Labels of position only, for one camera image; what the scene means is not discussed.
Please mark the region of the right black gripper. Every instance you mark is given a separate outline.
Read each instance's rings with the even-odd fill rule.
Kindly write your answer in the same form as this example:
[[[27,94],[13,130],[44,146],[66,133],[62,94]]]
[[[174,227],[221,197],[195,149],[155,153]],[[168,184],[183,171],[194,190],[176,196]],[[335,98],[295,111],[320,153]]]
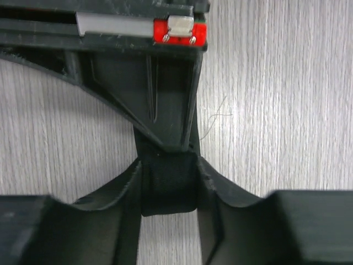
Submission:
[[[209,1],[2,1],[1,48],[203,52]]]

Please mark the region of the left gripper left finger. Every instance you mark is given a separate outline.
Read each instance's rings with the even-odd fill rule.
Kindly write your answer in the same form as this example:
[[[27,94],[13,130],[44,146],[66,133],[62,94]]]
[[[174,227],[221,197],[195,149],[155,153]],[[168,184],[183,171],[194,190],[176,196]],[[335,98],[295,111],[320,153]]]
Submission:
[[[49,195],[1,196],[2,264],[135,264],[141,164],[74,204]]]

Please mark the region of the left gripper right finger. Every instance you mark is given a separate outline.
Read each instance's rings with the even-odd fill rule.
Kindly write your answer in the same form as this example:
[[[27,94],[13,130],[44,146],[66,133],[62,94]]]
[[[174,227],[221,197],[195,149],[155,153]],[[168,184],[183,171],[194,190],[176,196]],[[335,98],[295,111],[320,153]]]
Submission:
[[[197,162],[204,264],[351,264],[352,191],[277,190],[257,197]]]

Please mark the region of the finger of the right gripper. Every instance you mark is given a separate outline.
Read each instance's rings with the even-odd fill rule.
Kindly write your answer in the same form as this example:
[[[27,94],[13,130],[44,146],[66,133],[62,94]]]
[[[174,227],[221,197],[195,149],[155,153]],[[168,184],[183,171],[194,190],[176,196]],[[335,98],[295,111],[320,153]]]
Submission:
[[[200,150],[200,53],[3,49],[1,58],[80,87],[131,122],[137,142],[146,139],[167,152]]]

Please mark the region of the black tie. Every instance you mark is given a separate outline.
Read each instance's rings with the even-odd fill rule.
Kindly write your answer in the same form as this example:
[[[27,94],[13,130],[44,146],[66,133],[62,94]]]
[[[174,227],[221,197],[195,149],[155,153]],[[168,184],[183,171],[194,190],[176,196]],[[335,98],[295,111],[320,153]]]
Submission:
[[[197,207],[197,170],[200,140],[194,112],[188,149],[166,152],[134,129],[137,157],[142,163],[143,216],[188,213]]]

